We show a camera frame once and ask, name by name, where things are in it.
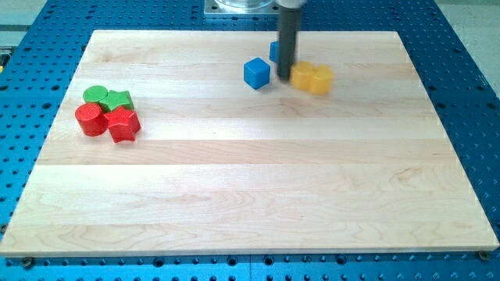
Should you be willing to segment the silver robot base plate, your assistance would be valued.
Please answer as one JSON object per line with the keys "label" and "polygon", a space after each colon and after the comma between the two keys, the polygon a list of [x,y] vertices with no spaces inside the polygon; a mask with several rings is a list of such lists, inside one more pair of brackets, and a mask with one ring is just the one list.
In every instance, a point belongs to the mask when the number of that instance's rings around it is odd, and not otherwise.
{"label": "silver robot base plate", "polygon": [[206,15],[277,14],[279,7],[274,0],[205,0]]}

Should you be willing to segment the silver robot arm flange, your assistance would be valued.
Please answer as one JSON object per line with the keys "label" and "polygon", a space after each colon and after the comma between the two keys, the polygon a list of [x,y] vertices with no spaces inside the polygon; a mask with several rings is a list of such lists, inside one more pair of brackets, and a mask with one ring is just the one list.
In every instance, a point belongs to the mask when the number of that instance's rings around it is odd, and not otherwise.
{"label": "silver robot arm flange", "polygon": [[287,9],[300,9],[307,0],[276,0],[276,3]]}

